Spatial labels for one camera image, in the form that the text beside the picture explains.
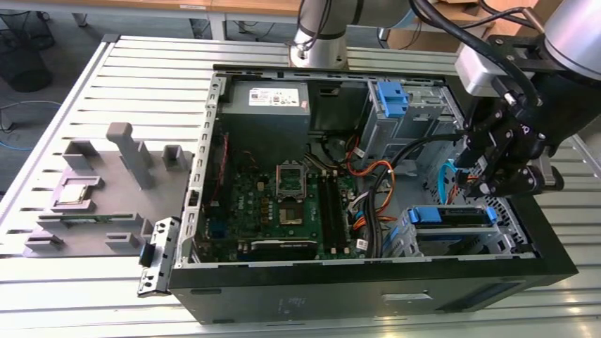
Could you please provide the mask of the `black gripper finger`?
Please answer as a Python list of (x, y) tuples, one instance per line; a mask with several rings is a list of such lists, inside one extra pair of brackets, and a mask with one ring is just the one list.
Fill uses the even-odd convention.
[(565, 180), (559, 169), (551, 164), (548, 154), (543, 154), (527, 165), (500, 170), (487, 175), (489, 165), (484, 158), (477, 161), (479, 179), (467, 183), (467, 196), (480, 198), (537, 195), (559, 192), (565, 188)]
[(487, 168), (516, 168), (511, 147), (516, 143), (516, 106), (507, 101), (480, 99), (465, 124), (464, 149), (456, 158), (459, 168), (471, 168), (484, 156)]

